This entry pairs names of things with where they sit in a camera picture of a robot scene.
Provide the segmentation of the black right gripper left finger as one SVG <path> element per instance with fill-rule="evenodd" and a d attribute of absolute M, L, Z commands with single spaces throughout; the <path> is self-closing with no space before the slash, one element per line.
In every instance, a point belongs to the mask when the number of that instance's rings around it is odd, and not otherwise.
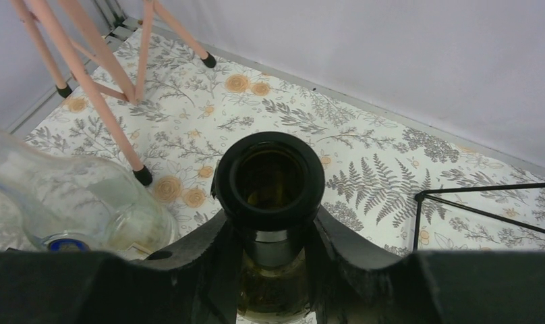
<path fill-rule="evenodd" d="M 0 252 L 0 323 L 234 323 L 241 256 L 222 213 L 142 261 Z"/>

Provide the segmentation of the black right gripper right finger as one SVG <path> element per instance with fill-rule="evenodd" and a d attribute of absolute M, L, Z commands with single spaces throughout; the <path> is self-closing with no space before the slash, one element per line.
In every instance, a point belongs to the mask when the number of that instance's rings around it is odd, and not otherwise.
<path fill-rule="evenodd" d="M 545 252 L 398 256 L 321 209 L 306 262 L 319 323 L 545 323 Z"/>

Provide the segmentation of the clear bottle blue gold emblem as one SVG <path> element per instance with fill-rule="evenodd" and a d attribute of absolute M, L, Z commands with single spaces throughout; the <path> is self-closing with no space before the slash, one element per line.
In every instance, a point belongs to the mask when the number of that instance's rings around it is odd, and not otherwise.
<path fill-rule="evenodd" d="M 17 205 L 23 232 L 40 250 L 144 259 L 176 241 L 175 220 L 149 193 L 151 182 L 147 169 L 48 155 L 0 130 L 0 192 Z"/>

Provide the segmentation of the dark green wine bottle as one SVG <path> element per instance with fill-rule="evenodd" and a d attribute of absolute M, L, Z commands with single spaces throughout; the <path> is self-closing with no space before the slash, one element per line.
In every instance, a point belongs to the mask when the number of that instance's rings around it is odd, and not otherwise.
<path fill-rule="evenodd" d="M 240 317 L 293 323 L 310 312 L 304 242 L 323 182 L 316 153 L 283 132 L 246 136 L 219 161 L 211 192 L 243 246 Z"/>

